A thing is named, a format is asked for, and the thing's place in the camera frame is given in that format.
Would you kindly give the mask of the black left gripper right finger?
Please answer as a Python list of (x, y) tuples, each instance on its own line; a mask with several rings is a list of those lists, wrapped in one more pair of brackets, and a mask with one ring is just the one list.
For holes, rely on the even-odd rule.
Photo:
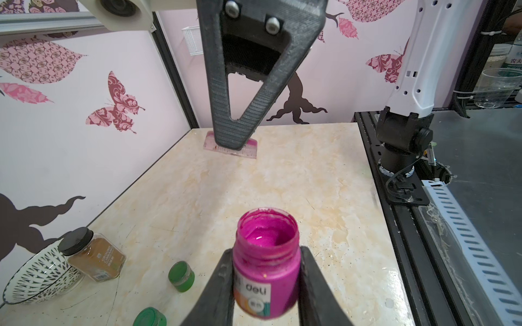
[(334, 297), (310, 249), (301, 246), (300, 254), (299, 325), (352, 326), (353, 323)]

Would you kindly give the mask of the green paint jar with label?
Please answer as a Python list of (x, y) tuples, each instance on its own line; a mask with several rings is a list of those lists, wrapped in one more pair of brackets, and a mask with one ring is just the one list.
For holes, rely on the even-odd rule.
[(156, 308), (143, 309), (135, 318), (133, 326), (166, 326), (167, 318)]

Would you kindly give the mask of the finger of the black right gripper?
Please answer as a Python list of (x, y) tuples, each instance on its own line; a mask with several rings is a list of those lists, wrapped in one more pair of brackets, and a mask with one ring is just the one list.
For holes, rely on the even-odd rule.
[[(326, 22), (327, 1), (197, 1), (216, 143), (242, 149), (303, 62)], [(228, 76), (261, 87), (231, 115)]]

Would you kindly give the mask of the magenta paint jar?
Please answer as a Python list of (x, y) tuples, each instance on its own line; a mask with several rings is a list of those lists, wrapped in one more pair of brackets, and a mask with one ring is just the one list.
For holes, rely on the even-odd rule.
[(300, 232), (291, 214), (263, 207), (245, 213), (232, 248), (236, 303), (259, 319), (276, 319), (299, 298)]

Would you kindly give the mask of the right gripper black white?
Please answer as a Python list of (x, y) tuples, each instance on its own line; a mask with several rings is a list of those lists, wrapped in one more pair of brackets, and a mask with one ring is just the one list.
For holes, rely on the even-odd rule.
[(153, 31), (154, 12), (195, 9), (195, 0), (80, 0), (110, 31)]

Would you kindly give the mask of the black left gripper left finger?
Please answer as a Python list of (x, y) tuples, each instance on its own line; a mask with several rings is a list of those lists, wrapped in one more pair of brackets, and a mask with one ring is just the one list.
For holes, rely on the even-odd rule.
[(231, 326), (235, 306), (233, 281), (232, 249), (227, 249), (223, 252), (205, 289), (181, 326)]

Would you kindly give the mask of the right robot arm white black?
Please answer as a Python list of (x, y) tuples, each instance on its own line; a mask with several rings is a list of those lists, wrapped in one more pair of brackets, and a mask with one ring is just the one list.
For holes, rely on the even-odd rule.
[[(196, 9), (216, 143), (240, 150), (307, 56), (325, 1), (85, 1), (110, 31), (145, 31), (154, 13)], [(394, 92), (379, 116), (381, 166), (411, 170), (432, 141), (436, 88), (467, 1), (419, 1)]]

